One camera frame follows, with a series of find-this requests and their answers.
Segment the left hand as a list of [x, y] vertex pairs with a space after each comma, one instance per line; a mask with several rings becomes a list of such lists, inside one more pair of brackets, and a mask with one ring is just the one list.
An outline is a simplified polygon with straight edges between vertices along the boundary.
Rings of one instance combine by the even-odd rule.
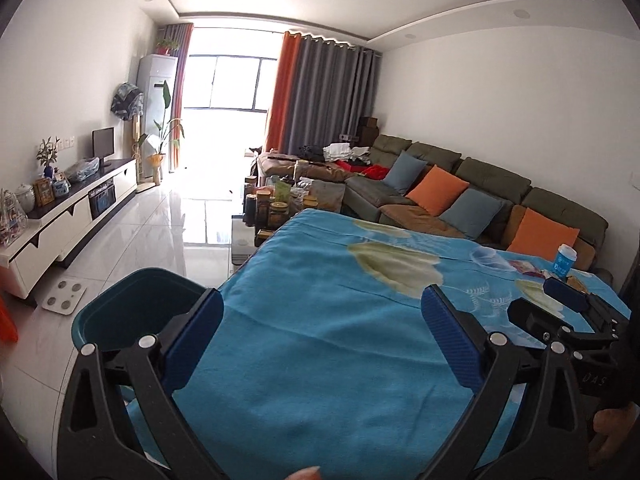
[[321, 480], [319, 466], [310, 466], [289, 474], [285, 480]]

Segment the right hand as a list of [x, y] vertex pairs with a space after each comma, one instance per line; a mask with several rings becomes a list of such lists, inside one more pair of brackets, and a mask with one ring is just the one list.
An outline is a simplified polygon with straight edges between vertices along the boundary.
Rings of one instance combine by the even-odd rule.
[[596, 433], [589, 445], [589, 463], [595, 465], [612, 458], [627, 440], [639, 417], [639, 407], [631, 403], [626, 408], [606, 408], [593, 416]]

